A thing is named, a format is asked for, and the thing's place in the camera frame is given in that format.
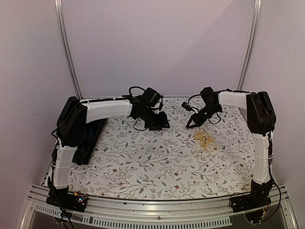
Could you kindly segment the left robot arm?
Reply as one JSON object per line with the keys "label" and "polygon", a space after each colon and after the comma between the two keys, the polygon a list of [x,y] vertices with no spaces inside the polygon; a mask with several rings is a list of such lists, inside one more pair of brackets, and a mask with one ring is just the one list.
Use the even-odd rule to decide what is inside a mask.
{"label": "left robot arm", "polygon": [[52,152],[52,174],[48,181],[56,189],[52,199],[60,207],[67,207],[71,197],[63,191],[68,187],[72,159],[79,145],[85,140],[87,124],[117,116],[128,116],[144,121],[144,128],[150,131],[169,128],[167,115],[162,111],[163,96],[148,87],[141,95],[127,95],[114,98],[80,100],[70,97],[57,120],[51,135],[56,138]]}

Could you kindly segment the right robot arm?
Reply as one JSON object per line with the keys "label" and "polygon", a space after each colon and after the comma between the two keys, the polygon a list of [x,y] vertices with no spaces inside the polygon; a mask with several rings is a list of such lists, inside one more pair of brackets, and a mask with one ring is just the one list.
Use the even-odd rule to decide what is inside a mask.
{"label": "right robot arm", "polygon": [[214,91],[205,87],[199,93],[204,101],[204,108],[197,109],[183,102],[182,107],[193,111],[186,127],[201,127],[214,114],[223,111],[222,106],[233,106],[246,111],[247,126],[254,139],[255,169],[251,182],[251,194],[246,198],[250,208],[258,207],[264,202],[272,188],[270,166],[273,160],[273,132],[275,130],[276,115],[266,91],[246,92],[237,90]]}

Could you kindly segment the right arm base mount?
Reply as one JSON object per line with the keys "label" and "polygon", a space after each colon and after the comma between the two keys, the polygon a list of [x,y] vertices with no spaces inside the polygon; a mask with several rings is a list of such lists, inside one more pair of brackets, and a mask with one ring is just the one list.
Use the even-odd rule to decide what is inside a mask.
{"label": "right arm base mount", "polygon": [[245,219],[252,224],[261,223],[270,210],[271,199],[269,196],[254,200],[250,194],[233,193],[229,198],[229,206],[233,213],[244,212]]}

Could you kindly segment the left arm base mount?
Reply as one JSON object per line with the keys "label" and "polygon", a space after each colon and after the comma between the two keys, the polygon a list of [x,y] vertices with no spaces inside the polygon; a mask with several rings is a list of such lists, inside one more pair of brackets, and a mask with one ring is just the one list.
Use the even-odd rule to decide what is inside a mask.
{"label": "left arm base mount", "polygon": [[65,210],[84,212],[87,206],[88,195],[81,192],[70,193],[68,187],[56,189],[49,187],[50,191],[46,203]]}

